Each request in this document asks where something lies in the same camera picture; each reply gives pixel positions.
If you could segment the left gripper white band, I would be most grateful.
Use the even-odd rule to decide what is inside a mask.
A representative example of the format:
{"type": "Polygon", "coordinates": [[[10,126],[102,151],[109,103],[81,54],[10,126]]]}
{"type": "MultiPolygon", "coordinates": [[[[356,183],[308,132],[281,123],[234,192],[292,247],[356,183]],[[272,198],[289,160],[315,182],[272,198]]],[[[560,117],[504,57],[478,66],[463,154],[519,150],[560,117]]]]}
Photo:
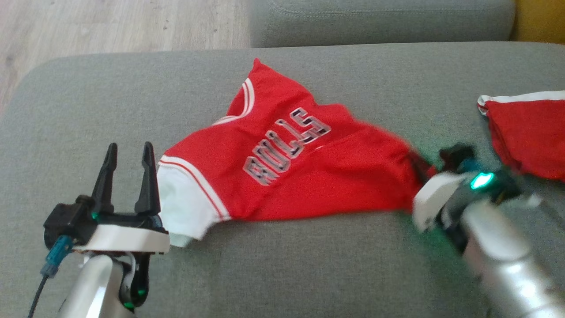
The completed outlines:
{"type": "MultiPolygon", "coordinates": [[[[116,167],[117,143],[111,143],[91,194],[95,201],[94,213],[114,212],[112,193],[116,167]]],[[[149,141],[144,143],[142,167],[142,185],[134,212],[157,215],[161,201],[154,148],[149,141]]],[[[151,257],[169,250],[169,235],[157,216],[138,226],[98,225],[89,242],[73,247],[73,252],[83,255],[82,270],[73,285],[73,308],[139,308],[149,295],[151,257]]]]}

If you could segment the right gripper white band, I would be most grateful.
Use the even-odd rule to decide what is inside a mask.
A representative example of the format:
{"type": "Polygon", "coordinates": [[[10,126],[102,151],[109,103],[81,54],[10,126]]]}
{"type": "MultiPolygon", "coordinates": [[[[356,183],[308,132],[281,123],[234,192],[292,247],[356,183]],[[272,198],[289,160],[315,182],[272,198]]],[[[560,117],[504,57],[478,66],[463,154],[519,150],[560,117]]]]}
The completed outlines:
{"type": "Polygon", "coordinates": [[[504,170],[436,174],[436,166],[417,151],[409,151],[408,159],[417,177],[429,178],[414,197],[412,223],[420,233],[439,227],[460,255],[470,238],[461,225],[468,205],[490,201],[497,206],[522,194],[517,182],[504,170]]]}

